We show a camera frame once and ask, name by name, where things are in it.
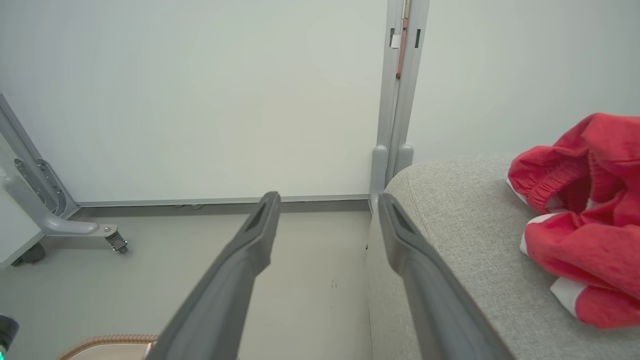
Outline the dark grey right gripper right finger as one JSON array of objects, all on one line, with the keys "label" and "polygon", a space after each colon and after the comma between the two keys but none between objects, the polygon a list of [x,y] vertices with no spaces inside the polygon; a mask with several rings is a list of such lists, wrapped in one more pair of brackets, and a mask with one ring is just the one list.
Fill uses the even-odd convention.
[{"label": "dark grey right gripper right finger", "polygon": [[382,241],[402,278],[424,360],[512,360],[505,342],[390,193],[377,200]]}]

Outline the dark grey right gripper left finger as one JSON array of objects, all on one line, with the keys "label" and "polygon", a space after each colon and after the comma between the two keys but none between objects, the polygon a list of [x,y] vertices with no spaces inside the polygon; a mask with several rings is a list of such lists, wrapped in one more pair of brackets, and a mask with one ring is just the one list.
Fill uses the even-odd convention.
[{"label": "dark grey right gripper left finger", "polygon": [[235,360],[256,277],[271,262],[281,196],[263,195],[146,355],[147,360]]}]

